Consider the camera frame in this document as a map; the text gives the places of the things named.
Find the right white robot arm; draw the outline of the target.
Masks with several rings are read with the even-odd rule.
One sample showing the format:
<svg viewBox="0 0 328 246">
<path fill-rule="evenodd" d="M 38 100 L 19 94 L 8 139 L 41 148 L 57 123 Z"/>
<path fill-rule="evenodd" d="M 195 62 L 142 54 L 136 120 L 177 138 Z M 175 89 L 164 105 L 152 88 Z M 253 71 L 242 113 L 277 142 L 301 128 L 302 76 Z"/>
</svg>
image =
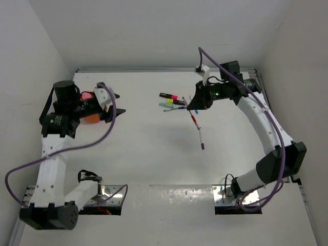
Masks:
<svg viewBox="0 0 328 246">
<path fill-rule="evenodd" d="M 233 178 L 228 195 L 237 198 L 279 178 L 297 174 L 306 154 L 306 146 L 303 142 L 295 142 L 283 130 L 267 107 L 256 80 L 244 79 L 237 61 L 222 64 L 222 67 L 236 76 L 240 83 L 224 72 L 220 72 L 220 83 L 211 83 L 209 67 L 200 65 L 195 68 L 195 73 L 202 80 L 195 85 L 195 95 L 187 109 L 207 110 L 216 100 L 230 99 L 246 115 L 257 133 L 265 156 L 253 170 Z"/>
</svg>

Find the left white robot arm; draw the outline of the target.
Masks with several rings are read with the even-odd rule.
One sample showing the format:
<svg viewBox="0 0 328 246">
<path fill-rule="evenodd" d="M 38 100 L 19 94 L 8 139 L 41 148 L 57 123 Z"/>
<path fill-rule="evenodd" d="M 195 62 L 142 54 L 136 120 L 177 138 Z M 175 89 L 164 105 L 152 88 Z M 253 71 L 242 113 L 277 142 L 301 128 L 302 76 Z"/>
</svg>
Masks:
<svg viewBox="0 0 328 246">
<path fill-rule="evenodd" d="M 92 96 L 81 98 L 78 86 L 72 80 L 54 83 L 43 112 L 39 118 L 42 126 L 42 157 L 37 161 L 37 182 L 27 205 L 19 212 L 21 221 L 36 230 L 71 230 L 75 228 L 80 210 L 91 200 L 103 208 L 109 198 L 101 193 L 102 178 L 93 172 L 82 170 L 78 174 L 78 186 L 70 193 L 64 192 L 68 153 L 99 144 L 105 139 L 82 146 L 73 146 L 80 119 L 98 115 L 109 123 L 108 136 L 118 115 L 125 113 L 116 106 L 119 95 L 103 82 L 97 83 Z"/>
</svg>

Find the pink glue stick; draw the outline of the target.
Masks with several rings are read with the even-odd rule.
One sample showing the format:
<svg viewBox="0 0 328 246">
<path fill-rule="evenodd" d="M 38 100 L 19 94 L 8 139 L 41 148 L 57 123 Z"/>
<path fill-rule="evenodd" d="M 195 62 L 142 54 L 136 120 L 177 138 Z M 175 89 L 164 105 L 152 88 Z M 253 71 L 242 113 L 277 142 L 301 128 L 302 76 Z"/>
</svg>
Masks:
<svg viewBox="0 0 328 246">
<path fill-rule="evenodd" d="M 81 92 L 81 95 L 80 95 L 80 100 L 86 100 L 86 99 L 91 99 L 93 98 L 93 94 L 92 92 Z"/>
</svg>

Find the red gel pen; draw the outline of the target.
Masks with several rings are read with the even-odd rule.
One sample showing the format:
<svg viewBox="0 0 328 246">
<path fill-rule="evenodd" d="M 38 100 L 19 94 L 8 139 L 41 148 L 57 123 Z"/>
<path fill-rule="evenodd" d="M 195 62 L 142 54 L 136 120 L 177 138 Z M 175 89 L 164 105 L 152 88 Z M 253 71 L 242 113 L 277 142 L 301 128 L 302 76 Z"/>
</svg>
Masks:
<svg viewBox="0 0 328 246">
<path fill-rule="evenodd" d="M 187 107 L 188 107 L 188 103 L 187 103 L 185 97 L 182 97 L 182 101 L 184 102 L 184 104 L 185 104 L 185 106 L 186 106 L 186 109 L 187 109 Z M 197 130 L 200 131 L 200 126 L 198 125 L 195 116 L 190 112 L 190 110 L 187 109 L 187 111 L 189 112 L 189 114 L 190 114 L 190 116 L 191 116 L 191 119 L 192 119 L 193 123 L 195 124 Z"/>
</svg>

